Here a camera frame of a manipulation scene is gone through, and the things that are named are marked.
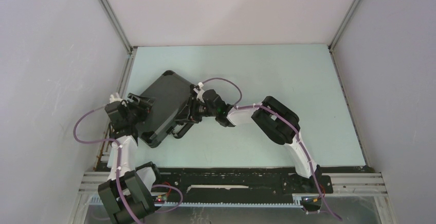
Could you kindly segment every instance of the light blue floor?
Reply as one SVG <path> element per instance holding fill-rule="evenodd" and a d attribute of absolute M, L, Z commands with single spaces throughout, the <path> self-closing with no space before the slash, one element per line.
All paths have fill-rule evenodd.
<path fill-rule="evenodd" d="M 169 69 L 192 83 L 211 77 L 235 82 L 243 92 L 240 105 L 273 96 L 300 117 L 304 142 L 318 164 L 365 164 L 326 45 L 140 47 L 126 93 L 140 95 Z M 239 97 L 226 82 L 205 87 L 228 103 Z M 159 167 L 294 165 L 254 123 L 224 128 L 213 118 L 194 125 L 182 139 L 168 136 L 157 148 L 140 141 L 136 163 L 149 161 Z"/>

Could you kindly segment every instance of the white wall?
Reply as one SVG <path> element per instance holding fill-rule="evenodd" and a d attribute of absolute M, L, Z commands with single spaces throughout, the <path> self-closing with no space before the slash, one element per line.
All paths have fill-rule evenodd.
<path fill-rule="evenodd" d="M 126 52 L 98 0 L 1 0 L 1 223 L 66 223 L 97 148 L 75 121 L 116 89 Z M 80 126 L 101 138 L 104 112 Z"/>
<path fill-rule="evenodd" d="M 328 44 L 353 0 L 109 0 L 132 45 Z"/>
<path fill-rule="evenodd" d="M 363 0 L 335 50 L 400 223 L 434 223 L 436 0 Z"/>

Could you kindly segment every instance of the white plastic part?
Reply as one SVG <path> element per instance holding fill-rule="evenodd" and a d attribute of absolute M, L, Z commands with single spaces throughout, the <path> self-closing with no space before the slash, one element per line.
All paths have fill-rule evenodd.
<path fill-rule="evenodd" d="M 138 150 L 138 145 L 132 136 L 123 136 L 117 139 L 121 146 L 118 147 L 117 143 L 112 143 L 112 150 L 114 150 L 113 163 L 111 168 L 111 173 L 109 174 L 108 180 L 115 180 L 117 170 L 120 171 L 120 177 L 126 172 L 135 170 L 135 155 Z M 121 164 L 119 167 L 117 165 L 118 150 L 121 150 Z"/>
<path fill-rule="evenodd" d="M 307 153 L 309 154 L 309 159 L 307 158 L 306 154 L 304 153 L 303 149 L 301 148 L 301 145 L 299 143 L 302 143 L 303 146 L 306 148 L 306 145 L 304 144 L 301 133 L 298 134 L 300 137 L 300 142 L 297 142 L 297 136 L 294 136 L 292 139 L 292 143 L 288 144 L 286 143 L 284 146 L 288 149 L 294 164 L 295 164 L 295 171 L 298 175 L 304 177 L 304 178 L 310 178 L 312 175 L 311 168 L 309 165 L 309 161 L 312 162 L 312 169 L 313 171 L 316 170 L 316 162 L 312 159 L 312 156 L 310 155 L 309 151 Z"/>
<path fill-rule="evenodd" d="M 235 109 L 235 108 L 232 108 L 229 111 L 229 114 L 227 115 L 227 119 L 233 125 L 241 125 L 241 124 L 253 123 L 254 121 L 251 118 L 251 116 L 258 109 L 259 109 L 258 107 L 247 108 L 247 109 Z"/>
<path fill-rule="evenodd" d="M 139 178 L 141 178 L 142 182 L 146 185 L 149 192 L 151 192 L 151 186 L 153 186 L 153 183 L 156 181 L 156 175 L 154 174 L 154 171 L 151 167 L 144 167 L 143 169 L 140 169 L 136 171 Z"/>
<path fill-rule="evenodd" d="M 111 96 L 109 96 L 109 103 L 113 103 L 113 102 L 121 102 L 123 99 L 120 97 L 120 94 L 118 92 L 111 94 Z"/>
<path fill-rule="evenodd" d="M 197 92 L 197 100 L 200 100 L 201 102 L 203 102 L 204 103 L 204 100 L 203 100 L 203 93 L 205 92 L 204 90 L 203 90 L 203 86 L 204 86 L 204 84 L 202 83 L 202 82 L 199 82 L 198 83 L 198 90 L 197 89 L 194 89 L 194 91 L 195 92 Z"/>

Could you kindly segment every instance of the metal frame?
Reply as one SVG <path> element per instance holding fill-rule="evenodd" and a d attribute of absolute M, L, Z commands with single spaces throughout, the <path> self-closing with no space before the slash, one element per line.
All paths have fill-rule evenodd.
<path fill-rule="evenodd" d="M 396 224 L 392 215 L 385 183 L 381 173 L 325 173 L 332 179 L 333 194 L 329 197 L 373 197 L 377 206 L 381 224 Z M 79 192 L 76 197 L 73 214 L 69 224 L 83 224 L 90 205 L 101 205 L 97 195 L 98 185 L 106 182 L 109 172 L 85 172 Z M 294 204 L 210 204 L 207 207 L 270 207 L 270 208 L 301 208 L 302 197 L 317 194 L 293 194 Z M 195 204 L 182 204 L 183 207 L 198 207 Z"/>
<path fill-rule="evenodd" d="M 103 7 L 104 11 L 106 12 L 112 25 L 114 26 L 115 31 L 117 32 L 118 36 L 120 37 L 121 41 L 123 42 L 127 52 L 131 53 L 132 52 L 132 45 L 130 44 L 129 40 L 127 39 L 127 36 L 125 35 L 125 33 L 121 27 L 120 22 L 118 21 L 111 5 L 109 4 L 109 1 L 108 0 L 99 0 L 99 2 L 101 4 L 101 6 Z"/>
<path fill-rule="evenodd" d="M 338 81 L 339 81 L 339 85 L 341 86 L 343 98 L 345 99 L 345 104 L 347 105 L 348 114 L 350 115 L 351 122 L 353 123 L 354 132 L 356 133 L 357 141 L 359 142 L 360 149 L 362 150 L 362 154 L 364 156 L 365 163 L 366 163 L 366 165 L 371 166 L 371 162 L 367 156 L 368 150 L 365 147 L 365 143 L 362 143 L 362 141 L 360 139 L 359 131 L 358 131 L 357 125 L 356 125 L 356 120 L 354 119 L 353 112 L 351 111 L 350 102 L 348 101 L 347 94 L 346 94 L 345 89 L 343 87 L 342 79 L 341 79 L 340 74 L 339 74 L 339 68 L 338 68 L 336 61 L 335 61 L 334 52 L 332 52 L 332 51 L 330 51 L 330 58 L 332 59 L 333 67 L 335 68 L 336 76 L 338 77 Z"/>
<path fill-rule="evenodd" d="M 332 42 L 330 43 L 330 51 L 332 52 L 336 45 L 338 44 L 340 38 L 342 37 L 343 32 L 345 31 L 348 23 L 350 22 L 351 18 L 353 17 L 354 13 L 356 12 L 356 9 L 358 7 L 358 5 L 360 4 L 362 0 L 353 0 L 353 2 L 351 3 L 351 6 L 349 7 L 345 17 L 343 18 L 335 36 L 332 39 Z"/>
<path fill-rule="evenodd" d="M 129 82 L 130 74 L 132 73 L 133 63 L 135 62 L 137 51 L 138 51 L 138 47 L 133 47 L 132 52 L 129 55 L 129 58 L 125 63 L 124 70 L 117 89 L 117 92 L 120 94 L 121 97 L 124 96 L 125 91 L 127 89 L 127 83 Z"/>

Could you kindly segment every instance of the black case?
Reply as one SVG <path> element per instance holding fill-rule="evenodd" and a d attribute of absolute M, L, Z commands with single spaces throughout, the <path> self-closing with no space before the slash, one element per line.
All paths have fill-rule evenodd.
<path fill-rule="evenodd" d="M 141 94 L 156 99 L 146 121 L 136 125 L 139 137 L 151 148 L 157 147 L 177 126 L 174 117 L 188 101 L 190 85 L 186 79 L 167 70 Z"/>

